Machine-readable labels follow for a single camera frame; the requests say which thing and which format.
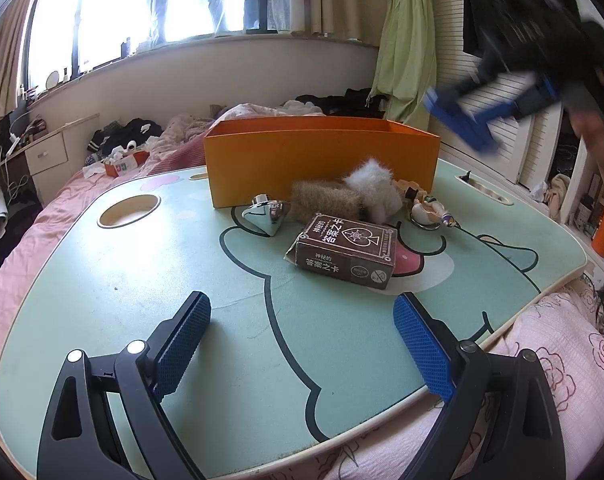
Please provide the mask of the beige capsule toy figure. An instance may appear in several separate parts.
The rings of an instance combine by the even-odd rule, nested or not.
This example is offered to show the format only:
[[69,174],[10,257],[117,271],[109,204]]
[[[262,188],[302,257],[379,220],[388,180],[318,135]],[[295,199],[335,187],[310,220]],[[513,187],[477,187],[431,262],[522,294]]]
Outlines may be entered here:
[[459,222],[434,196],[415,181],[396,180],[394,182],[402,195],[407,218],[420,229],[434,231],[441,226],[460,228]]

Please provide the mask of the white fluffy scrunchie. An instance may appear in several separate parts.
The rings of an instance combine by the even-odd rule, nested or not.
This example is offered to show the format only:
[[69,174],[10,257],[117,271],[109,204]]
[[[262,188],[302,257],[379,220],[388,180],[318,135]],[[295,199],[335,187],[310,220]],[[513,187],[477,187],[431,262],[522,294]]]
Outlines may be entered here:
[[377,159],[369,158],[346,176],[343,182],[358,194],[372,223],[386,222],[403,207],[403,199],[393,182],[391,170],[382,167]]

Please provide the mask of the brown playing card box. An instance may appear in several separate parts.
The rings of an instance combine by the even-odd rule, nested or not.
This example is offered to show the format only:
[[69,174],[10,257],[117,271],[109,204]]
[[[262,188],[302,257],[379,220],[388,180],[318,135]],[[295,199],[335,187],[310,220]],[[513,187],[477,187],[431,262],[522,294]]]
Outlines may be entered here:
[[315,214],[285,261],[337,280],[383,290],[395,269],[397,229]]

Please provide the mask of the green hanging cloth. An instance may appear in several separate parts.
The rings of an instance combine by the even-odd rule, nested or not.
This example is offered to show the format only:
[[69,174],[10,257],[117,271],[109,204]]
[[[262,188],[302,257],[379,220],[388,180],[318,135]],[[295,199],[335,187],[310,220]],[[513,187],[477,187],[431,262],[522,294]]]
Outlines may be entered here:
[[436,81],[432,0],[387,0],[369,96],[387,100],[384,117],[425,130],[430,113],[423,98]]

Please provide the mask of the pile of black clothes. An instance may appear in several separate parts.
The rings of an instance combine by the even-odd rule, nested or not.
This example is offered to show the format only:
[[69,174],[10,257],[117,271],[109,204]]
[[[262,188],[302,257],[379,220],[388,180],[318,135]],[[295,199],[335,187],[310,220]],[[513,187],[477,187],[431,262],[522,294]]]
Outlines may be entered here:
[[347,89],[343,96],[302,94],[295,99],[319,107],[327,116],[382,118],[387,108],[387,97],[371,96],[370,88]]

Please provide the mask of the brown fluffy scrunchie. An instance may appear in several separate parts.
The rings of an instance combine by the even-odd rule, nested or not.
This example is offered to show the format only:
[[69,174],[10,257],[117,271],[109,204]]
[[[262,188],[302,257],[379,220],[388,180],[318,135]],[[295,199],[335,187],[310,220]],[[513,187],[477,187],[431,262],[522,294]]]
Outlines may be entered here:
[[334,181],[296,181],[292,185],[290,216],[307,223],[315,214],[359,220],[364,211],[360,196]]

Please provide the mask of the green cartoon lap table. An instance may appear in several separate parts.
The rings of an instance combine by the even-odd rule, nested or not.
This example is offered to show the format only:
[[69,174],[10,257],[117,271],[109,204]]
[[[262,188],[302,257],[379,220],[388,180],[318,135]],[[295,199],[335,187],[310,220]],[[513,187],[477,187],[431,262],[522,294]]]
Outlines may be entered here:
[[212,321],[163,410],[207,477],[292,465],[387,422],[425,387],[393,322],[413,292],[454,334],[495,340],[529,304],[580,275],[579,242],[535,208],[488,198],[439,162],[434,195],[456,228],[396,219],[395,278],[369,289],[285,260],[300,226],[256,233],[213,206],[190,170],[97,198],[30,286],[0,358],[0,436],[34,471],[56,378],[76,349],[122,351],[191,292]]

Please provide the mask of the orange cardboard box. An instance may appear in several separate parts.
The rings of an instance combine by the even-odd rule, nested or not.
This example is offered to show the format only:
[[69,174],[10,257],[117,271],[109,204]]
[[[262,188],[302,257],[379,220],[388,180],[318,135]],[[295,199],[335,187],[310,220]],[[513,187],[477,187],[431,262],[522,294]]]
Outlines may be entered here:
[[204,138],[213,205],[228,208],[266,194],[288,200],[293,183],[338,181],[369,159],[396,179],[433,185],[441,139],[390,120],[279,116],[224,120]]

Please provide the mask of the orange tissue pack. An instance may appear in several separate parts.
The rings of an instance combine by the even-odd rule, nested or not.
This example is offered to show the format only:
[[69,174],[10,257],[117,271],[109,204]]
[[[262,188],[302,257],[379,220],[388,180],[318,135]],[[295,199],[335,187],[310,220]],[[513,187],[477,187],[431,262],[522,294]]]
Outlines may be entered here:
[[106,158],[103,162],[105,174],[112,178],[122,177],[124,174],[129,174],[131,171],[141,167],[149,156],[149,152],[140,150],[122,154],[119,158]]

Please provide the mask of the white desk with drawers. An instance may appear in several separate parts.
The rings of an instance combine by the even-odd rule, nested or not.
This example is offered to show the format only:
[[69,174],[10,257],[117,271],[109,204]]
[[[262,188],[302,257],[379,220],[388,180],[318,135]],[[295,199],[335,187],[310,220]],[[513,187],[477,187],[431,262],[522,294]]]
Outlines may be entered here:
[[98,114],[67,122],[41,139],[16,150],[0,164],[0,186],[27,176],[27,187],[35,191],[41,206],[46,207],[71,177],[81,170],[87,146],[100,126]]

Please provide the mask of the pink quilt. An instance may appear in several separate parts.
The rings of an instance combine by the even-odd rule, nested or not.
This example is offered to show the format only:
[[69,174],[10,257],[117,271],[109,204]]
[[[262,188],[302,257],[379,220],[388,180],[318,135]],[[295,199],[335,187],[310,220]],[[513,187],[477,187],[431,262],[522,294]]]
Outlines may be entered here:
[[68,180],[0,266],[0,353],[29,287],[80,214],[99,195],[121,183],[204,165],[204,136],[215,125],[213,119],[178,114],[151,143],[150,156],[141,167],[118,178],[106,174],[86,177],[79,171]]

